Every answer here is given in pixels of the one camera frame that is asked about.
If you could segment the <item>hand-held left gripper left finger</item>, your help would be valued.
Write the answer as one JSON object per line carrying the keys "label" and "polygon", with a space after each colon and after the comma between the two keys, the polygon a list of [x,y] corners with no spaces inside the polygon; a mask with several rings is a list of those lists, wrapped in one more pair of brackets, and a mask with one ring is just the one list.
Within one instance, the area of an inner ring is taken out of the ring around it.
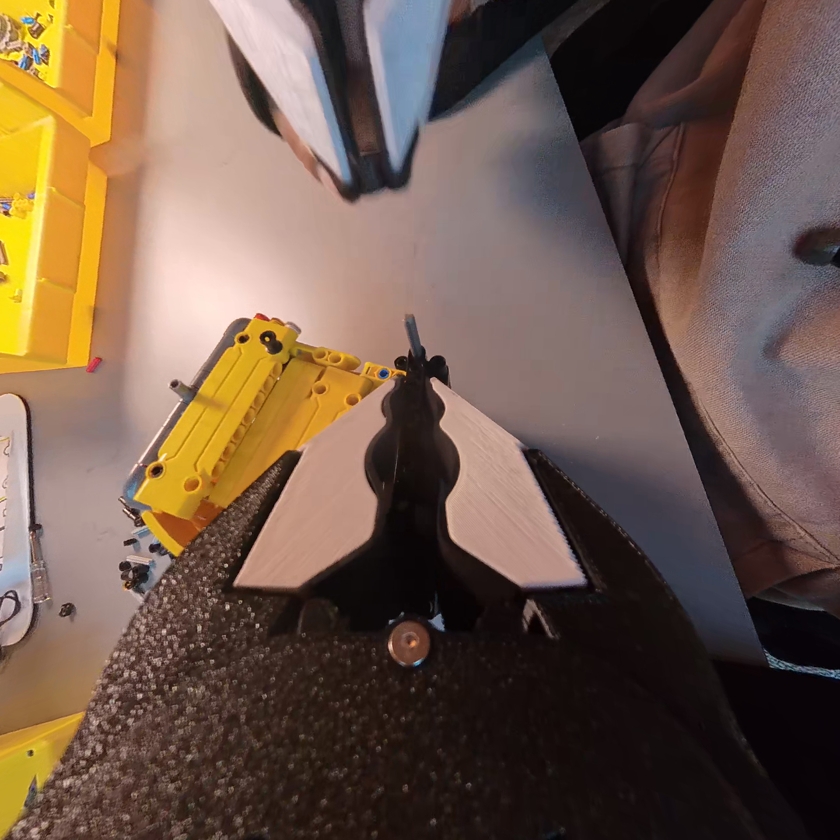
{"label": "hand-held left gripper left finger", "polygon": [[373,537],[379,502],[365,463],[396,384],[381,385],[303,445],[236,589],[303,592]]}

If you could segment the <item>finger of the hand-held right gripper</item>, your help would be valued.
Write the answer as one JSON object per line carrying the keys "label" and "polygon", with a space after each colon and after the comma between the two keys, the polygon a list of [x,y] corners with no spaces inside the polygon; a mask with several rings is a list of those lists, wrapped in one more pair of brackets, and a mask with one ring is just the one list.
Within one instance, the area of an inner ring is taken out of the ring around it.
{"label": "finger of the hand-held right gripper", "polygon": [[410,177],[431,109],[449,1],[365,1],[363,27],[389,186]]}
{"label": "finger of the hand-held right gripper", "polygon": [[358,162],[340,88],[344,53],[336,3],[211,5],[276,105],[332,173],[343,198],[358,198]]}

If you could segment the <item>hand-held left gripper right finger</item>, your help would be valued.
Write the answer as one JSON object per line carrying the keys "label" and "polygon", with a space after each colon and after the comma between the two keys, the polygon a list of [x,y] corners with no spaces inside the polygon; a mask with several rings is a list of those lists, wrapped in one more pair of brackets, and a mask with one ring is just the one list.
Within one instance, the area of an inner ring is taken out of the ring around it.
{"label": "hand-held left gripper right finger", "polygon": [[523,443],[446,385],[432,389],[458,457],[445,502],[454,545],[526,592],[587,586]]}

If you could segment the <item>yellow block toy model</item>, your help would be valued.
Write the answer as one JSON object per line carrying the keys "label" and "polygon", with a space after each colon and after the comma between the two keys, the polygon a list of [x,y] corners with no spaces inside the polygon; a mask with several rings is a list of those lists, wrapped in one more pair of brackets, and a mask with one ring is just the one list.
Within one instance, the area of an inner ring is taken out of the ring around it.
{"label": "yellow block toy model", "polygon": [[384,383],[394,365],[300,340],[257,313],[229,324],[132,468],[120,502],[152,554],[178,556],[281,456],[297,450]]}

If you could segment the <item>pile of small block pieces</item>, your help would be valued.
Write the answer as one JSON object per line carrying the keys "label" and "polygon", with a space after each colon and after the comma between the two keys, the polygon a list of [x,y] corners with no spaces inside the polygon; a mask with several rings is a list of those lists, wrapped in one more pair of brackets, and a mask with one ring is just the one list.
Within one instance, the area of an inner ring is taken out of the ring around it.
{"label": "pile of small block pieces", "polygon": [[125,557],[118,565],[119,578],[127,593],[143,601],[160,582],[175,555],[146,521],[146,510],[126,497],[120,497],[119,504],[132,523],[130,536],[123,541]]}

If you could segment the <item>grey desk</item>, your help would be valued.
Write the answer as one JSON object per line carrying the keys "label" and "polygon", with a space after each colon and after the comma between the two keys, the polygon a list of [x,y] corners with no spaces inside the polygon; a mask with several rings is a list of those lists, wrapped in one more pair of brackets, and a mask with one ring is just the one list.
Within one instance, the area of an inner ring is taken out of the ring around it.
{"label": "grey desk", "polygon": [[[254,119],[208,2],[124,2],[84,370],[4,374],[31,413],[53,600],[2,661],[2,732],[87,705],[137,604],[118,502],[228,324],[385,364],[415,314],[455,390],[647,553],[712,654],[765,665],[542,41],[427,127],[400,192],[347,204]],[[59,617],[60,605],[77,612]]]}

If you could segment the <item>person's right hand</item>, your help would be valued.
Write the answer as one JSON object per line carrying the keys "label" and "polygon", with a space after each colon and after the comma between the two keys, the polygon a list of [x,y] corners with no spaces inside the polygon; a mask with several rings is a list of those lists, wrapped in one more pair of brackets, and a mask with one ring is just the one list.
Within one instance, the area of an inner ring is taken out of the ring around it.
{"label": "person's right hand", "polygon": [[318,156],[312,152],[310,146],[301,138],[284,113],[279,109],[232,37],[226,35],[226,39],[228,53],[234,67],[239,88],[257,121],[270,133],[280,137],[284,141],[303,168],[318,183],[339,200],[343,200],[342,192],[333,178],[333,174],[323,165]]}

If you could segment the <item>yellow plastic parts bin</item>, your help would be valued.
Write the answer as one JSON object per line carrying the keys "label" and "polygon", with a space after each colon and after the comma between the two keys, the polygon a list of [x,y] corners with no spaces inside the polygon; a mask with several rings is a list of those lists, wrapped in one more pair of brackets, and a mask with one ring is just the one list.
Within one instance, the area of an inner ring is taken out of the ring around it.
{"label": "yellow plastic parts bin", "polygon": [[51,15],[49,68],[38,78],[1,58],[2,92],[66,121],[91,147],[111,139],[120,1],[2,1],[1,13]]}
{"label": "yellow plastic parts bin", "polygon": [[73,739],[84,712],[1,737],[1,837],[32,805]]}
{"label": "yellow plastic parts bin", "polygon": [[107,176],[90,144],[49,115],[2,122],[2,196],[35,194],[22,302],[1,287],[1,372],[85,368],[98,287]]}

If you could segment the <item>clear screwdriver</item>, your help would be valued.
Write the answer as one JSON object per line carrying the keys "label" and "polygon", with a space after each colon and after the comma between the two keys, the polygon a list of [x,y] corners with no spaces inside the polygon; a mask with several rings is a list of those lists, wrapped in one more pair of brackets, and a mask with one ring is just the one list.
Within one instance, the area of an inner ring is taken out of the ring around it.
{"label": "clear screwdriver", "polygon": [[46,560],[41,545],[42,526],[36,522],[28,526],[29,569],[31,580],[31,599],[36,606],[51,600],[51,587]]}

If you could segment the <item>beige hoodie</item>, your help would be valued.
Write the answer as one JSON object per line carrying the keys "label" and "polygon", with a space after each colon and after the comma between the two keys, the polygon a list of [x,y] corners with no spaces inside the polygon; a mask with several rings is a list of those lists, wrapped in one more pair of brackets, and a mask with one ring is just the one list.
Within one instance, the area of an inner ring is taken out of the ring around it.
{"label": "beige hoodie", "polygon": [[742,593],[838,617],[839,3],[606,2],[552,69]]}

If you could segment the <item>heap of blue grey pins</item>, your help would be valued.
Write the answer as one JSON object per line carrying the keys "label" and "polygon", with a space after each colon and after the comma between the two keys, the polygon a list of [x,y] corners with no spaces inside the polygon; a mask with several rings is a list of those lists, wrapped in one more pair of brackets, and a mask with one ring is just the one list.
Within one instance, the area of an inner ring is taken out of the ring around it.
{"label": "heap of blue grey pins", "polygon": [[16,192],[1,199],[1,283],[9,298],[22,302],[34,236],[35,194]]}

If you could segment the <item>white book stand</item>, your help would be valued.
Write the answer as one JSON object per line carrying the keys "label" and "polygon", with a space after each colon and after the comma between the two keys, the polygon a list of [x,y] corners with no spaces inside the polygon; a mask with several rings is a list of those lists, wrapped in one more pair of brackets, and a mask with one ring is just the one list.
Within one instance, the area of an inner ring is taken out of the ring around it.
{"label": "white book stand", "polygon": [[17,395],[1,396],[1,436],[11,434],[12,477],[5,565],[1,570],[1,646],[18,644],[33,621],[28,526],[32,523],[28,409]]}

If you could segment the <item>black clip microphone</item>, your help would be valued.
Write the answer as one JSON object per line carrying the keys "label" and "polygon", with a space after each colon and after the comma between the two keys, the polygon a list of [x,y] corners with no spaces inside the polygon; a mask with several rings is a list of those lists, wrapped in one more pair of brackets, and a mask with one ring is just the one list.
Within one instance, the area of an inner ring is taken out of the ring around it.
{"label": "black clip microphone", "polygon": [[819,227],[801,234],[794,242],[794,255],[801,263],[839,267],[839,227]]}

